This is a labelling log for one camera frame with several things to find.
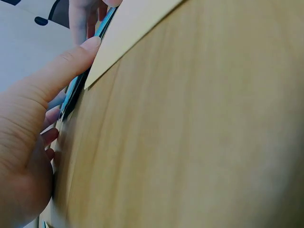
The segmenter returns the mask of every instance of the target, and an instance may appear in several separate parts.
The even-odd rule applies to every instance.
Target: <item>cream paper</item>
[[[105,34],[85,89],[183,0],[123,0]]]

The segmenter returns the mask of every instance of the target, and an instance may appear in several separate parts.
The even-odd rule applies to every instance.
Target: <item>hand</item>
[[[70,0],[69,25],[73,40],[80,45],[95,34],[97,18],[104,19],[108,6],[116,7],[122,0]]]
[[[45,147],[58,130],[40,133],[59,115],[47,111],[49,102],[91,66],[99,45],[100,38],[89,39],[0,94],[0,227],[26,225],[48,204],[54,151]]]

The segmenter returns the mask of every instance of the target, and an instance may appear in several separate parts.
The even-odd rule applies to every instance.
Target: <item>wood grain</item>
[[[304,1],[188,0],[85,91],[55,228],[304,226]]]

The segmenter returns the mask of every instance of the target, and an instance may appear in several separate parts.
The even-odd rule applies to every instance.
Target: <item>blue edge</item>
[[[106,23],[108,22],[109,18],[111,17],[111,14],[113,13],[113,10],[114,8],[111,8],[109,10],[109,12],[107,13],[106,17],[103,19],[103,21],[101,22],[98,30],[96,31],[95,33],[95,36],[100,36],[100,34],[103,32],[104,28],[105,28],[105,25]],[[66,98],[65,98],[65,101],[62,103],[61,105],[61,108],[60,108],[60,113],[62,114],[64,108],[66,107],[71,95],[72,95],[72,91],[73,91],[73,88],[76,84],[76,81],[77,81],[77,78],[78,77],[75,77],[71,82],[70,82],[70,85],[68,86],[68,89],[67,89],[67,92],[66,92]]]

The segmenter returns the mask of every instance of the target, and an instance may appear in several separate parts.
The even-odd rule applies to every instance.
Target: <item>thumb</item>
[[[116,7],[119,6],[123,0],[103,0],[105,4],[107,4],[110,7]]]
[[[93,60],[100,46],[100,38],[92,37],[79,47],[56,57],[40,71],[20,81],[19,89],[33,99],[39,98],[38,102],[47,104],[65,88],[74,77],[86,71],[93,63]]]

